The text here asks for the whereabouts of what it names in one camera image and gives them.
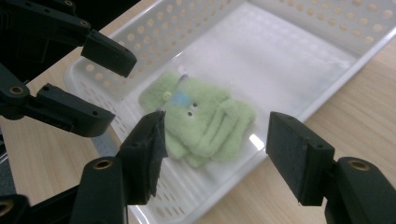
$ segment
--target perforated basket wall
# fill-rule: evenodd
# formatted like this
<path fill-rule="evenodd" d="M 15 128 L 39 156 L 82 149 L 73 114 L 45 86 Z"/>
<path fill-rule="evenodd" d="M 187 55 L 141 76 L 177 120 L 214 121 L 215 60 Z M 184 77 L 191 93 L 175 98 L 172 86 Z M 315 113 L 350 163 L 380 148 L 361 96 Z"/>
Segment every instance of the perforated basket wall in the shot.
<path fill-rule="evenodd" d="M 158 1 L 111 37 L 137 64 L 128 78 L 79 59 L 67 88 L 116 114 L 123 141 L 144 115 L 139 93 L 165 70 L 201 77 L 254 105 L 237 161 L 192 169 L 165 160 L 141 223 L 190 223 L 266 156 L 268 115 L 307 119 L 395 35 L 396 0 Z"/>

